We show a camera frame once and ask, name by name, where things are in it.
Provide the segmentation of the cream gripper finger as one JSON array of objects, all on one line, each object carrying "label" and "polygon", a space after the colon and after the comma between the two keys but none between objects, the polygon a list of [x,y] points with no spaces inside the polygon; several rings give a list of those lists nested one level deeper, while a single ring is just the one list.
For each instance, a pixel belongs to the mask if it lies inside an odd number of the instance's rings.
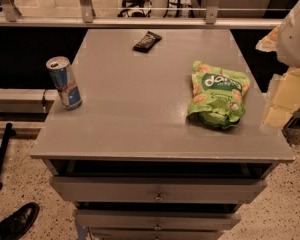
[{"label": "cream gripper finger", "polygon": [[272,29],[266,36],[258,41],[256,49],[262,52],[276,52],[278,32],[279,27]]},{"label": "cream gripper finger", "polygon": [[283,128],[300,108],[300,68],[289,67],[270,80],[263,120],[266,125]]}]

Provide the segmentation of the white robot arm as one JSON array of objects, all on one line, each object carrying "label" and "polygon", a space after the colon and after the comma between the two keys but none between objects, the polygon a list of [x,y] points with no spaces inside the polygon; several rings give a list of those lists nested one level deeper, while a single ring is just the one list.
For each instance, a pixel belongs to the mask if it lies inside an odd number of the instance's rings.
[{"label": "white robot arm", "polygon": [[275,52],[277,60],[288,66],[283,75],[270,81],[264,122],[283,128],[300,108],[300,0],[282,23],[258,41],[256,49]]}]

